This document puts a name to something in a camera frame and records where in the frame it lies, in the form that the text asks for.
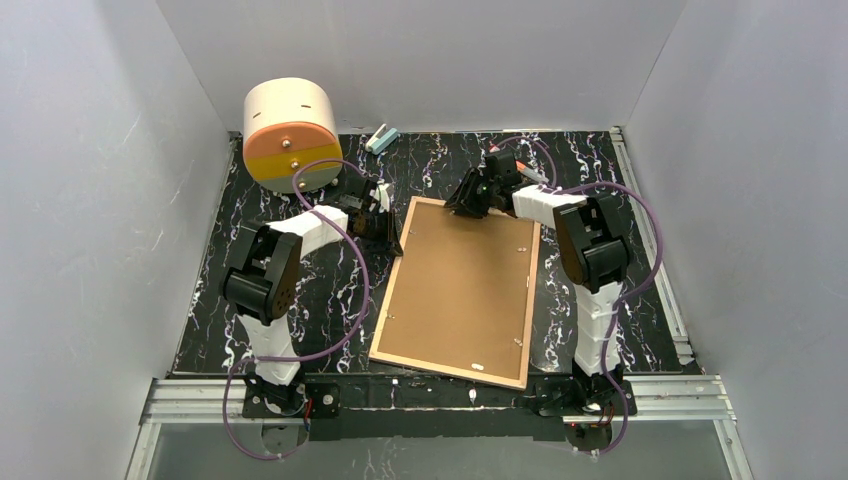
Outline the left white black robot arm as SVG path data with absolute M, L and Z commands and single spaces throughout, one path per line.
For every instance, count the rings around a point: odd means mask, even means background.
M 287 319 L 300 262 L 324 246 L 356 239 L 401 256 L 392 195 L 390 183 L 353 180 L 327 204 L 307 206 L 285 220 L 240 226 L 220 295 L 248 334 L 255 361 L 245 382 L 255 403 L 282 416 L 305 412 L 309 398 L 298 377 L 304 360 L 295 352 Z

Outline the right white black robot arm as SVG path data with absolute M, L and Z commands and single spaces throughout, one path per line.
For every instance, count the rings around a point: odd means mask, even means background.
M 536 391 L 527 405 L 543 417 L 590 413 L 597 406 L 608 419 L 623 381 L 613 315 L 632 260 L 610 197 L 565 194 L 501 150 L 468 169 L 445 206 L 477 219 L 498 210 L 555 231 L 577 299 L 577 346 L 570 378 Z

